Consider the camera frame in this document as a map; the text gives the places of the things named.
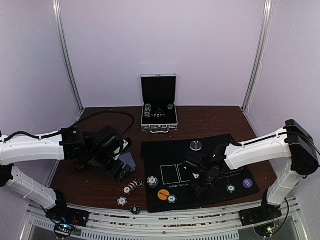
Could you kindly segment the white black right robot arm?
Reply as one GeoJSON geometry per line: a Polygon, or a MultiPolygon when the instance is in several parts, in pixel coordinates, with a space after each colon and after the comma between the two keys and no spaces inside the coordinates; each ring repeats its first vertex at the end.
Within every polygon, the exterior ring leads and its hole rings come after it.
{"type": "Polygon", "coordinates": [[[201,153],[200,143],[193,142],[183,167],[198,177],[193,181],[196,195],[212,187],[222,176],[223,168],[239,168],[273,159],[287,159],[282,175],[265,191],[263,205],[256,210],[259,220],[268,220],[301,179],[315,173],[319,167],[319,150],[313,137],[294,119],[275,132],[248,141],[231,140],[201,153]]]}

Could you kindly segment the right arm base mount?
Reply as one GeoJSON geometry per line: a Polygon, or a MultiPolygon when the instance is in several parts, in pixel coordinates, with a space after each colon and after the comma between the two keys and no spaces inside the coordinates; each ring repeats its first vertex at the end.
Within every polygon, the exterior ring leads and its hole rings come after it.
{"type": "Polygon", "coordinates": [[[271,238],[280,228],[281,216],[281,210],[273,206],[260,206],[239,212],[242,226],[253,225],[254,232],[264,239],[271,238]]]}

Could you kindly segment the blue green fifty chip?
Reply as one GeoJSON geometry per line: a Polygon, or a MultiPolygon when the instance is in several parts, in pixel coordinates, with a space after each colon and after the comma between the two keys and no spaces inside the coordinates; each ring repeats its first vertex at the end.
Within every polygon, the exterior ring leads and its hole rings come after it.
{"type": "Polygon", "coordinates": [[[170,203],[170,204],[174,204],[177,202],[177,197],[174,195],[174,194],[171,194],[167,197],[167,201],[170,203]]]}

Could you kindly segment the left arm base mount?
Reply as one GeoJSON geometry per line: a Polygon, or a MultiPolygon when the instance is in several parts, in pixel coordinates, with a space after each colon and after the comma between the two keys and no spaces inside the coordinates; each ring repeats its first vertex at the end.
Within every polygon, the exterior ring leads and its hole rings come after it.
{"type": "Polygon", "coordinates": [[[76,230],[76,227],[86,227],[90,213],[85,210],[67,207],[66,211],[43,209],[45,216],[54,224],[53,232],[60,238],[70,237],[76,230]]]}

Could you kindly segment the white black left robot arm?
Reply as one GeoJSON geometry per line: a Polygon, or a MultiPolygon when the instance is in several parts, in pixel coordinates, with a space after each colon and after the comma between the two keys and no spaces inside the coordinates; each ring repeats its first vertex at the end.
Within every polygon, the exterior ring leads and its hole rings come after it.
{"type": "Polygon", "coordinates": [[[45,187],[25,175],[17,163],[55,160],[76,161],[82,169],[90,166],[103,172],[115,172],[113,179],[121,182],[131,167],[119,157],[132,146],[130,138],[124,138],[114,128],[107,125],[97,132],[84,132],[77,126],[102,111],[78,120],[67,128],[44,135],[33,135],[17,131],[0,137],[0,185],[11,188],[25,199],[38,203],[53,213],[61,222],[72,218],[65,195],[58,190],[45,187]]]}

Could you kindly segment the purple small blind button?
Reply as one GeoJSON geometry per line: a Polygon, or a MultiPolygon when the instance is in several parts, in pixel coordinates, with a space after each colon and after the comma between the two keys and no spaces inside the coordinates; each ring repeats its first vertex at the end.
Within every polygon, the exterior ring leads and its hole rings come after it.
{"type": "Polygon", "coordinates": [[[253,187],[254,183],[250,178],[246,178],[243,180],[242,185],[246,189],[250,189],[253,187]]]}

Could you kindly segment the small chip stack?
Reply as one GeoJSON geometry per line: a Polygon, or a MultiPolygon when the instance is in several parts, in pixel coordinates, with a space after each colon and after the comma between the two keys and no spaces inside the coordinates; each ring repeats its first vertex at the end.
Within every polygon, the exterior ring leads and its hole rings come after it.
{"type": "Polygon", "coordinates": [[[156,188],[159,185],[159,180],[155,176],[149,176],[147,178],[147,184],[150,188],[156,188]]]}

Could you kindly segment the orange big blind button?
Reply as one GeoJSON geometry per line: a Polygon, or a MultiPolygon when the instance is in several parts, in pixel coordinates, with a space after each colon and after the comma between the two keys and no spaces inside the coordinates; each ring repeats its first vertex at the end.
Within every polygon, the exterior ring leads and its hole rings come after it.
{"type": "Polygon", "coordinates": [[[161,189],[158,191],[157,193],[157,197],[161,200],[161,201],[167,201],[168,197],[170,196],[170,192],[166,189],[161,189]]]}

